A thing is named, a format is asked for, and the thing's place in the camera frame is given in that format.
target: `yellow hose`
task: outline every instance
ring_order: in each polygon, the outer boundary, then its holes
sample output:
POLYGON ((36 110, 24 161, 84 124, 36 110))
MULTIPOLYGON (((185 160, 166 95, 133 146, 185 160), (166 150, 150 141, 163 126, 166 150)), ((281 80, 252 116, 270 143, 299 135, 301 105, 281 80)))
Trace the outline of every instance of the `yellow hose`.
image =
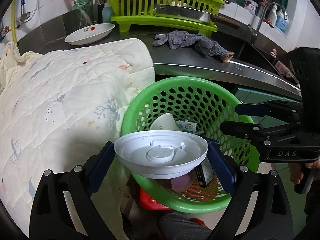
POLYGON ((16 36, 16 17, 15 17, 15 3, 16 1, 13 0, 11 4, 11 34, 12 40, 16 46, 18 45, 17 36, 16 36))

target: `pink towel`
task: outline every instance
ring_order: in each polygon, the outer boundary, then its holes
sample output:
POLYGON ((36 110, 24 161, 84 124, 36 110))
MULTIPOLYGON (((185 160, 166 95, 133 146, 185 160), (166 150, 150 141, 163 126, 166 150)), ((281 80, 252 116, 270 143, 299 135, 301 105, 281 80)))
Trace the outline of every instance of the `pink towel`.
POLYGON ((282 76, 285 76, 287 78, 295 78, 292 72, 280 61, 276 63, 275 67, 277 68, 277 70, 280 72, 282 76))

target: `person's hand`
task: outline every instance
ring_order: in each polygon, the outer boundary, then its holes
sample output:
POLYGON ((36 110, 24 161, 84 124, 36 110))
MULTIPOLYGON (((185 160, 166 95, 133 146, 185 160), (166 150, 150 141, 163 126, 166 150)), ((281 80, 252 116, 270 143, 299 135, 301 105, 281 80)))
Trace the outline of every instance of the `person's hand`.
MULTIPOLYGON (((294 184, 300 184, 303 179, 303 173, 301 171, 302 165, 297 163, 289 164, 290 181, 294 184)), ((320 169, 320 158, 314 163, 306 163, 305 166, 309 169, 320 169)), ((314 180, 320 180, 320 173, 315 176, 314 180)))

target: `green plastic basket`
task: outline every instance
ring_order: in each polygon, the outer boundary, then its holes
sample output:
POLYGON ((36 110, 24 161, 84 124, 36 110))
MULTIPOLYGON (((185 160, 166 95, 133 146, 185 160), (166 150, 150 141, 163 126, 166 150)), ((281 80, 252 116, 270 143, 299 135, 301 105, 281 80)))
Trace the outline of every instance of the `green plastic basket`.
POLYGON ((218 27, 214 25, 214 22, 206 25, 188 20, 157 17, 156 5, 182 5, 218 14, 220 6, 225 4, 221 0, 109 0, 109 2, 115 13, 111 17, 111 20, 119 24, 120 32, 129 31, 131 24, 139 24, 191 30, 206 36, 210 36, 212 32, 218 31, 218 27))
MULTIPOLYGON (((240 102, 223 87, 194 77, 172 77, 145 88, 131 102, 121 129, 121 135, 148 130, 161 114, 171 113, 175 120, 189 119, 197 123, 197 131, 220 141, 223 153, 231 155, 239 165, 256 172, 259 154, 248 140, 224 135, 220 124, 224 120, 253 123, 249 116, 235 113, 240 102)), ((174 192, 153 179, 132 174, 137 183, 161 204, 185 213, 209 213, 225 208, 231 196, 223 191, 218 180, 206 188, 195 182, 184 192, 174 192)))

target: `white plate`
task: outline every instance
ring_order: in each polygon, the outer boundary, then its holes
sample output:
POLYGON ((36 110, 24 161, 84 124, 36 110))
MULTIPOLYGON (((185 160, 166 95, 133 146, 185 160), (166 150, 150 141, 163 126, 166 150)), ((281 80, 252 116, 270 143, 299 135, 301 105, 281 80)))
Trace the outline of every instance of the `white plate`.
POLYGON ((112 23, 90 25, 71 33, 64 41, 71 45, 91 44, 106 37, 114 27, 112 23))
POLYGON ((181 131, 141 131, 115 141, 118 160, 130 171, 151 179, 172 179, 190 172, 206 157, 208 143, 181 131))

